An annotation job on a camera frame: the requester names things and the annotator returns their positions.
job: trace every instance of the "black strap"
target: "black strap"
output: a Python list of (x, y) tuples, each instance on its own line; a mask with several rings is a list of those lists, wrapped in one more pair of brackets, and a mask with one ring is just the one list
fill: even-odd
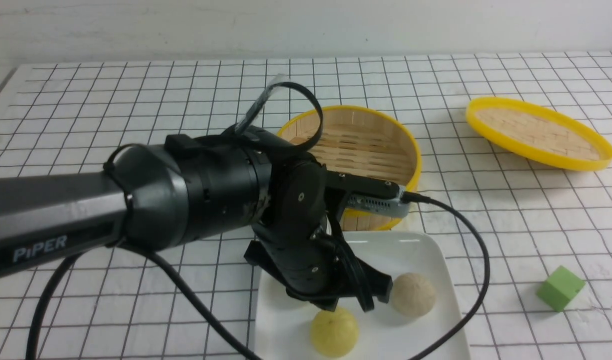
[[(207, 135), (202, 137), (197, 137), (197, 141), (201, 144), (205, 144), (207, 146), (212, 145), (233, 145), (240, 146), (245, 148), (251, 148), (252, 150), (262, 151), (264, 153), (281, 153), (286, 157), (292, 157), (294, 155), (298, 155), (300, 153), (305, 153), (308, 150), (312, 149), (315, 144), (321, 138), (321, 134), (324, 130), (324, 111), (321, 109), (321, 105), (319, 105), (319, 101), (317, 98), (303, 85), (297, 84), (295, 82), (277, 82), (277, 84), (272, 84), (268, 87), (266, 91), (271, 91), (276, 87), (284, 87), (292, 90), (298, 91), (300, 94), (304, 95), (308, 101), (315, 107), (317, 111), (317, 115), (319, 116), (319, 127), (317, 128), (317, 132), (308, 140), (300, 143), (299, 145), (286, 145), (286, 146), (272, 146), (266, 145), (263, 143), (259, 143), (257, 141), (253, 141), (244, 136), (238, 136), (236, 134), (219, 134), (219, 135)], [(245, 123), (240, 125), (240, 128), (244, 130), (252, 123), (252, 120), (259, 114), (265, 102), (268, 100), (269, 95), (261, 96), (258, 101), (255, 102), (251, 110), (249, 110), (249, 114), (246, 115)]]

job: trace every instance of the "yellow bun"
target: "yellow bun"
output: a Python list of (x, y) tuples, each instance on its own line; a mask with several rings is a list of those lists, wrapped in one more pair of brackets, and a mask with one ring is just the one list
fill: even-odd
[(337, 306), (335, 312), (322, 310), (310, 324), (310, 343), (329, 358), (340, 358), (354, 348), (359, 338), (359, 326), (348, 310)]

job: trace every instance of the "robotic arm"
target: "robotic arm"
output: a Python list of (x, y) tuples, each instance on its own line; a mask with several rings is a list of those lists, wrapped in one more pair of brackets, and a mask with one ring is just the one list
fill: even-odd
[[(250, 126), (262, 144), (292, 146)], [(405, 216), (401, 189), (381, 180), (326, 170), (309, 153), (285, 157), (169, 135), (164, 145), (134, 146), (100, 173), (0, 179), (0, 277), (120, 241), (160, 251), (252, 225), (246, 260), (284, 284), (288, 294), (334, 310), (354, 296), (352, 279), (387, 302), (392, 280), (352, 259), (326, 234), (349, 200), (356, 208)], [(381, 207), (360, 207), (372, 197)], [(359, 274), (348, 274), (352, 269)]]

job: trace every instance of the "steamed bun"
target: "steamed bun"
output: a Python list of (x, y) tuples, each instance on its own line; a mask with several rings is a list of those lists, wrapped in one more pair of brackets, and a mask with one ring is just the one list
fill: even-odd
[(392, 306), (407, 317), (422, 317), (432, 310), (437, 295), (434, 287), (418, 273), (405, 273), (395, 279), (390, 292)]

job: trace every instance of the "yellow rim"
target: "yellow rim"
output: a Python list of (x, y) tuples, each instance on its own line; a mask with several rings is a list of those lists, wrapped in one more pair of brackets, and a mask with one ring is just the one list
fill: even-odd
[[(381, 117), (384, 120), (387, 120), (391, 123), (393, 123), (395, 126), (397, 126), (397, 128), (399, 128), (399, 130), (401, 130), (402, 132), (404, 132), (408, 138), (410, 139), (410, 141), (413, 143), (413, 148), (415, 148), (415, 162), (416, 162), (416, 166), (415, 166), (415, 173), (413, 173), (413, 177), (410, 178), (410, 181), (408, 182), (408, 184), (406, 184), (406, 191), (409, 192), (413, 192), (417, 189), (417, 184), (419, 183), (419, 177), (421, 175), (422, 172), (422, 155), (421, 152), (419, 150), (419, 145), (417, 144), (417, 141), (415, 140), (415, 138), (413, 137), (413, 135), (410, 133), (410, 131), (408, 131), (408, 129), (403, 126), (401, 123), (399, 123), (399, 121), (395, 120), (394, 118), (388, 116), (387, 114), (384, 114), (383, 112), (379, 112), (376, 110), (372, 110), (372, 109), (368, 109), (367, 107), (360, 107), (360, 106), (354, 106), (354, 105), (332, 105), (332, 106), (326, 106), (326, 107), (322, 107), (322, 110), (324, 111), (324, 113), (326, 111), (329, 110), (354, 110), (357, 112), (367, 112), (376, 116)], [(290, 121), (288, 121), (284, 126), (281, 127), (281, 129), (279, 129), (279, 131), (277, 132), (278, 136), (281, 136), (281, 134), (284, 132), (284, 130), (286, 130), (289, 126), (293, 125), (295, 122), (301, 120), (304, 117), (310, 116), (312, 114), (314, 114), (316, 112), (316, 110), (310, 110), (308, 112), (304, 112), (302, 114), (299, 114), (297, 116), (295, 116), (294, 118), (290, 119)], [(349, 215), (349, 216), (354, 216), (354, 217), (363, 217), (363, 216), (368, 216), (371, 215), (367, 212), (363, 212), (363, 211), (359, 211), (359, 210), (353, 210), (353, 209), (346, 209), (344, 214)], [(394, 227), (395, 225), (399, 224), (401, 222), (402, 219), (393, 219), (392, 221), (389, 221), (387, 224), (380, 226), (378, 228), (376, 228), (376, 230), (389, 230), (392, 227)]]
[[(557, 153), (532, 147), (521, 141), (513, 139), (512, 137), (504, 135), (484, 124), (481, 120), (479, 120), (479, 117), (477, 117), (476, 114), (479, 110), (488, 108), (516, 110), (541, 117), (542, 119), (552, 121), (553, 123), (568, 128), (592, 144), (600, 153), (601, 159), (586, 160), (558, 155)], [(517, 155), (521, 155), (522, 157), (526, 157), (549, 166), (574, 171), (598, 171), (605, 169), (612, 161), (612, 145), (605, 138), (603, 138), (603, 136), (596, 133), (586, 125), (583, 125), (579, 121), (561, 114), (561, 112), (556, 112), (539, 105), (534, 105), (511, 98), (480, 97), (472, 100), (468, 105), (468, 109), (466, 110), (466, 120), (476, 132), (478, 132), (482, 137), (488, 139), (490, 142), (508, 151), (516, 153)]]

